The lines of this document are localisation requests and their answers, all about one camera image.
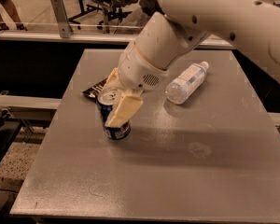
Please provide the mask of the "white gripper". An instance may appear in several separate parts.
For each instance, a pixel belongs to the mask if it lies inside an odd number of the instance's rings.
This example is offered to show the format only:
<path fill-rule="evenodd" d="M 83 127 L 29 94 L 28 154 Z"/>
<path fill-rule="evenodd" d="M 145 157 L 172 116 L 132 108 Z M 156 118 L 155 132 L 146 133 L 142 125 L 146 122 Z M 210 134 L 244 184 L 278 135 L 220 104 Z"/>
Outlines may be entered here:
<path fill-rule="evenodd" d="M 104 85 L 105 90 L 118 90 L 105 125 L 118 128 L 126 123 L 143 104 L 143 92 L 136 90 L 153 91 L 168 76 L 168 70 L 154 67 L 135 43 L 130 42 L 119 57 L 118 68 L 111 71 Z"/>

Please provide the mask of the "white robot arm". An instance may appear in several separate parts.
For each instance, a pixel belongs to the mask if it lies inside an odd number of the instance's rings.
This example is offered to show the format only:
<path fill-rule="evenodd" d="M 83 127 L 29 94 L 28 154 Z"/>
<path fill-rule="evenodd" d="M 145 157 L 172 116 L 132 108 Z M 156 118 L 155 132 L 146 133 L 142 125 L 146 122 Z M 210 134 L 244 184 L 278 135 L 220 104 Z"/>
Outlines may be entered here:
<path fill-rule="evenodd" d="M 155 89 L 178 57 L 209 35 L 238 49 L 280 84 L 280 7 L 260 0 L 157 0 L 156 12 L 119 58 L 105 86 L 119 92 L 106 125 L 119 127 L 143 103 L 142 93 Z"/>

